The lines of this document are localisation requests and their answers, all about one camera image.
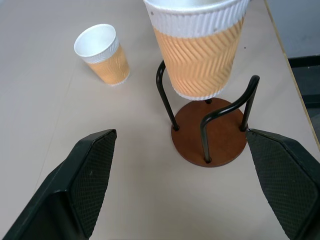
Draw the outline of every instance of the brown wooden base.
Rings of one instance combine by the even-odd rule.
[[[212,98],[211,104],[205,101],[192,101],[179,110],[175,119],[180,129],[175,131],[172,128],[171,137],[176,150],[184,159],[198,166],[212,168],[230,163],[242,153],[247,140],[245,132],[239,130],[243,113],[237,109],[212,120],[207,125],[212,161],[206,163],[204,160],[200,122],[205,115],[230,104],[226,100]]]

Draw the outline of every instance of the orange paper cup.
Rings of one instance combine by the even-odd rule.
[[[174,90],[206,100],[225,87],[249,0],[144,0]]]
[[[75,40],[74,51],[105,83],[115,86],[127,80],[130,68],[113,26],[88,28]]]

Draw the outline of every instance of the paper cup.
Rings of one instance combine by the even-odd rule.
[[[125,53],[115,28],[109,24],[98,24],[81,33],[75,40],[74,51],[109,85],[121,84],[129,76]]]
[[[206,100],[226,85],[249,0],[144,0],[174,90]]]

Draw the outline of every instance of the white table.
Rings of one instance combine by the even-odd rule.
[[[109,87],[73,50],[77,36],[114,25],[131,75]],[[118,133],[109,186],[92,240],[285,240],[261,190],[248,145],[233,162],[185,161],[156,88],[162,56],[142,0],[0,3],[0,237],[46,175],[93,132]],[[320,153],[262,0],[249,4],[232,74],[219,96],[236,100],[261,77],[249,126]],[[179,97],[164,75],[176,113]]]

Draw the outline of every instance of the black textured panel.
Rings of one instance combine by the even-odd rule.
[[[91,147],[71,186],[74,209],[87,238],[92,235],[108,187],[116,134],[111,132]]]
[[[253,132],[247,139],[262,191],[286,235],[295,240],[313,214],[316,185],[281,143]]]

